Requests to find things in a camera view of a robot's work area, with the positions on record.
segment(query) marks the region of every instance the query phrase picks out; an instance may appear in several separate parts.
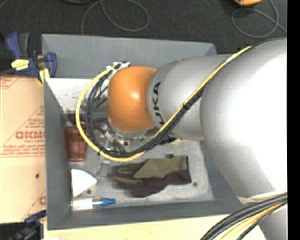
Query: black floor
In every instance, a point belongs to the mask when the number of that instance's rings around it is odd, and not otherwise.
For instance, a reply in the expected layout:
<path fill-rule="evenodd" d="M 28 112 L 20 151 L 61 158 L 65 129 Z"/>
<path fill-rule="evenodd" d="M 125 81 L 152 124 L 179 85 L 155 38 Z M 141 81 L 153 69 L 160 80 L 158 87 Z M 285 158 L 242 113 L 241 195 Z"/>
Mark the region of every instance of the black floor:
<path fill-rule="evenodd" d="M 42 33 L 98 35 L 106 37 L 131 37 L 160 40 L 196 41 L 213 43 L 219 54 L 235 53 L 262 41 L 286 37 L 273 22 L 250 10 L 235 14 L 235 22 L 249 35 L 238 31 L 231 15 L 238 8 L 231 0 L 133 0 L 147 11 L 149 22 L 141 31 L 127 31 L 112 24 L 96 4 L 86 15 L 83 33 L 81 23 L 92 3 L 74 5 L 62 0 L 7 0 L 0 9 L 0 32 L 3 36 L 18 31 L 31 32 L 29 51 L 41 52 Z M 288 0 L 272 0 L 278 15 L 278 23 L 287 29 Z M 128 29 L 139 29 L 147 23 L 145 12 L 127 0 L 103 0 L 109 16 Z M 254 7 L 275 19 L 275 11 L 269 0 Z M 0 71 L 10 67 L 12 55 L 0 40 Z M 6 239 L 23 225 L 0 225 L 0 239 Z"/>

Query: blue cap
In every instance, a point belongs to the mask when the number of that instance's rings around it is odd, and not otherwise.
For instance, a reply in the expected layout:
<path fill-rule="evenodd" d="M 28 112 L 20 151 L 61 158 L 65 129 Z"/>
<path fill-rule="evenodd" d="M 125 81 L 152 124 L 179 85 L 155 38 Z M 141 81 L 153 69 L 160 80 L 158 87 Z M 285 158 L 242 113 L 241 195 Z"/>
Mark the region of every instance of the blue cap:
<path fill-rule="evenodd" d="M 102 201 L 101 206 L 103 207 L 114 205 L 116 203 L 115 199 L 109 199 L 109 198 L 102 198 L 101 201 Z"/>

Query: cardboard sheet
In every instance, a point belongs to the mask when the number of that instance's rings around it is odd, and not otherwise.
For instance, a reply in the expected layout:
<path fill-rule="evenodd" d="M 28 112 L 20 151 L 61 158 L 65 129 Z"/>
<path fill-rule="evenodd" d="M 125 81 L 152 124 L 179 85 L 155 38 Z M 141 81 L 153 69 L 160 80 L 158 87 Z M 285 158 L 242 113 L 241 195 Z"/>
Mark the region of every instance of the cardboard sheet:
<path fill-rule="evenodd" d="M 35 77 L 0 78 L 0 224 L 46 208 L 43 92 Z"/>

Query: glove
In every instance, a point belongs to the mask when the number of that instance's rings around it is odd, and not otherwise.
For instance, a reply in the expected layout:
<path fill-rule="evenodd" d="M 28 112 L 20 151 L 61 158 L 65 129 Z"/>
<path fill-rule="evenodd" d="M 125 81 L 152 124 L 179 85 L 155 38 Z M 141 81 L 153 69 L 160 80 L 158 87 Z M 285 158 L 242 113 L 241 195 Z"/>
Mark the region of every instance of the glove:
<path fill-rule="evenodd" d="M 191 183 L 188 157 L 152 158 L 145 163 L 115 166 L 113 179 L 119 188 L 130 190 L 134 197 L 144 198 L 168 185 Z"/>

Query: gray bin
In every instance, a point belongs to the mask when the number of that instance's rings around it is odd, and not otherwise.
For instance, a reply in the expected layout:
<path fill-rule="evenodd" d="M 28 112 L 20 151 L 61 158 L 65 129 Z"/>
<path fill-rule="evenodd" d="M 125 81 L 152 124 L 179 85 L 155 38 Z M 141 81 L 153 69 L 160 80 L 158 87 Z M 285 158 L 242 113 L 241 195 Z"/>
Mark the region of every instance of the gray bin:
<path fill-rule="evenodd" d="M 188 155 L 191 178 L 196 183 L 186 187 L 188 195 L 182 194 L 187 192 L 182 186 L 168 186 L 153 197 L 136 200 L 115 189 L 108 179 L 101 179 L 92 195 L 108 194 L 103 197 L 115 197 L 119 202 L 99 211 L 72 212 L 70 169 L 82 168 L 95 173 L 100 159 L 88 149 L 87 160 L 91 161 L 67 160 L 63 113 L 73 110 L 85 84 L 113 61 L 158 69 L 178 59 L 215 55 L 216 50 L 212 44 L 199 42 L 48 34 L 42 36 L 42 53 L 47 52 L 55 52 L 58 61 L 55 78 L 44 83 L 49 230 L 214 216 L 242 207 L 205 150 L 204 142 L 181 140 L 155 147 L 138 158 L 138 162 L 169 153 Z"/>

